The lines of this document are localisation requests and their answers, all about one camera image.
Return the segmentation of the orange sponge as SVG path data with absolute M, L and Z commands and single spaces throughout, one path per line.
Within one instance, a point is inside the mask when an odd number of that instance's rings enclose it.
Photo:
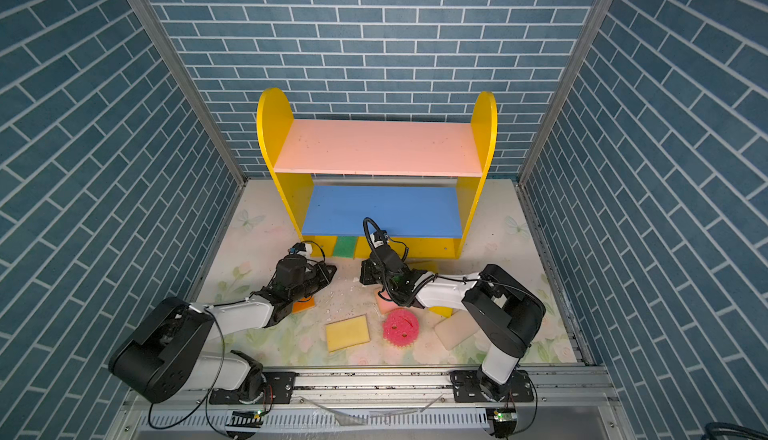
M 316 305 L 316 302 L 313 296 L 302 298 L 293 303 L 291 313 L 298 314 L 302 311 L 305 311 L 314 307 L 315 305 Z

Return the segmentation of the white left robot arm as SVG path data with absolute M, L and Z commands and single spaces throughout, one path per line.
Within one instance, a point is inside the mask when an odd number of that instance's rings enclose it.
M 330 285 L 336 271 L 324 260 L 291 252 L 278 261 L 266 286 L 242 299 L 204 304 L 168 297 L 116 349 L 108 370 L 152 404 L 192 390 L 223 394 L 230 404 L 263 401 L 262 363 L 229 350 L 225 336 L 277 325 L 296 303 Z

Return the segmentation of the green sponge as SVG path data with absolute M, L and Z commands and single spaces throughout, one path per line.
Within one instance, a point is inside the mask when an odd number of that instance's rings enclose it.
M 353 258 L 355 256 L 357 236 L 338 236 L 333 249 L 333 256 L 339 258 Z

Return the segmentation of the small yellow sponge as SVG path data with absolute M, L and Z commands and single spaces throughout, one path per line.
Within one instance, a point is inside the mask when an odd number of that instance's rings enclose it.
M 444 318 L 450 318 L 453 315 L 453 309 L 449 307 L 435 306 L 429 307 L 428 310 Z

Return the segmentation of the aluminium corner post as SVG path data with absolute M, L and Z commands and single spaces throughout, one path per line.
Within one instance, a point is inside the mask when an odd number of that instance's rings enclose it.
M 518 184 L 520 186 L 524 186 L 533 175 L 535 164 L 544 150 L 548 137 L 552 134 L 558 116 L 562 112 L 568 94 L 570 94 L 574 86 L 579 70 L 582 64 L 584 64 L 587 54 L 589 54 L 589 50 L 600 30 L 600 26 L 602 26 L 602 22 L 604 22 L 607 16 L 612 2 L 613 0 L 595 0 L 594 5 L 590 8 L 580 36 L 577 42 L 575 42 L 573 52 L 570 54 L 563 70 L 558 88 L 550 100 L 546 114 L 542 117 L 542 122 L 536 132 L 536 136 L 533 138 L 532 146 L 520 169 L 518 175 Z
M 160 58 L 167 66 L 170 74 L 176 80 L 176 84 L 182 92 L 188 104 L 196 114 L 199 123 L 210 137 L 213 145 L 226 164 L 230 174 L 235 179 L 239 187 L 243 187 L 247 182 L 247 176 L 240 167 L 232 150 L 224 139 L 216 121 L 214 120 L 206 102 L 202 98 L 199 90 L 196 88 L 189 72 L 184 66 L 176 47 L 168 36 L 162 22 L 158 18 L 150 0 L 127 0 L 134 14 L 138 17 L 146 34 L 149 36 L 152 44 L 155 46 Z

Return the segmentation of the yellow pink blue wooden shelf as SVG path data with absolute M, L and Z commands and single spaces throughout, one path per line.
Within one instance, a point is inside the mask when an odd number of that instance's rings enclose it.
M 415 258 L 460 257 L 492 164 L 498 109 L 479 94 L 470 122 L 300 120 L 278 88 L 260 96 L 260 149 L 300 240 L 365 256 L 363 220 Z

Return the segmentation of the pink rectangular sponge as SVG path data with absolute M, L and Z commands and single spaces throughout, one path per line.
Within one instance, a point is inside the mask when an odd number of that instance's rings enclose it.
M 375 295 L 375 300 L 378 306 L 378 309 L 382 315 L 387 314 L 390 311 L 393 311 L 399 307 L 399 305 L 394 302 L 388 295 L 388 293 L 384 290 L 378 291 Z

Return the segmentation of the aluminium left corner post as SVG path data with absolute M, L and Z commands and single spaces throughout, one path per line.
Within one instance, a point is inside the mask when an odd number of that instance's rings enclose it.
M 162 22 L 158 18 L 150 0 L 127 0 L 134 14 L 138 17 L 146 34 L 149 36 L 152 44 L 155 46 L 160 58 L 167 66 L 170 74 L 176 80 L 176 84 L 182 92 L 188 104 L 196 114 L 199 123 L 210 137 L 213 145 L 226 164 L 230 174 L 235 179 L 239 187 L 243 187 L 247 182 L 247 176 L 240 167 L 232 150 L 224 139 L 216 121 L 214 120 L 206 102 L 202 98 L 199 90 L 196 88 L 189 72 L 184 66 L 176 47 L 168 36 Z

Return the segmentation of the beige sponge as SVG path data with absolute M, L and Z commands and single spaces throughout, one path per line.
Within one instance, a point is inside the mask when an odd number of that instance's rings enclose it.
M 479 325 L 472 315 L 465 310 L 457 310 L 451 317 L 434 327 L 437 338 L 446 350 L 454 349 L 478 330 Z

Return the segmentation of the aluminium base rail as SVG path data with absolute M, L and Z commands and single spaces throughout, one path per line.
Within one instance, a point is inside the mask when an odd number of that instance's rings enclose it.
M 513 372 L 503 386 L 480 378 L 469 366 L 410 367 L 266 367 L 256 376 L 253 400 L 241 400 L 236 388 L 201 384 L 181 389 L 163 402 L 141 394 L 135 405 L 157 410 L 308 406 L 329 408 L 420 408 L 430 402 L 508 407 L 603 407 L 620 403 L 603 367 L 527 366 Z

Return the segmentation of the aluminium right corner post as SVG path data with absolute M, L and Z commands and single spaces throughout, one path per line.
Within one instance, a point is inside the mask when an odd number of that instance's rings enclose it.
M 602 22 L 604 22 L 607 16 L 612 2 L 613 0 L 595 0 L 594 5 L 590 8 L 580 36 L 577 42 L 575 42 L 573 52 L 570 54 L 563 70 L 558 88 L 550 100 L 546 114 L 542 117 L 542 122 L 536 132 L 536 136 L 533 138 L 532 146 L 520 169 L 518 175 L 518 184 L 520 186 L 524 186 L 533 175 L 535 164 L 544 150 L 548 137 L 552 134 L 558 116 L 562 112 L 568 94 L 570 94 L 574 86 L 579 70 L 582 64 L 584 64 L 587 54 L 589 54 L 589 50 L 600 30 L 600 26 L 602 26 Z

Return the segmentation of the pink round scrubber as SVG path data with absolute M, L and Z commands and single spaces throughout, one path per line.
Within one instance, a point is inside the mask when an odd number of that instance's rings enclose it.
M 413 344 L 420 333 L 419 320 L 414 313 L 406 309 L 392 310 L 382 325 L 382 336 L 396 347 Z

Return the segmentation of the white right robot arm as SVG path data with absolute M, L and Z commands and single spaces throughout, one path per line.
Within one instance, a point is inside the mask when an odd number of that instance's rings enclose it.
M 467 312 L 491 342 L 477 377 L 479 388 L 493 401 L 509 394 L 510 378 L 546 315 L 544 303 L 496 264 L 471 274 L 440 275 L 407 265 L 384 244 L 361 263 L 360 282 L 381 286 L 400 307 Z

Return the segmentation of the yellow flat sponge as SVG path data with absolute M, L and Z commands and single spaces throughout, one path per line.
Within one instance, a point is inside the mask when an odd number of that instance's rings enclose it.
M 331 322 L 325 326 L 325 333 L 330 353 L 366 344 L 371 340 L 365 315 Z

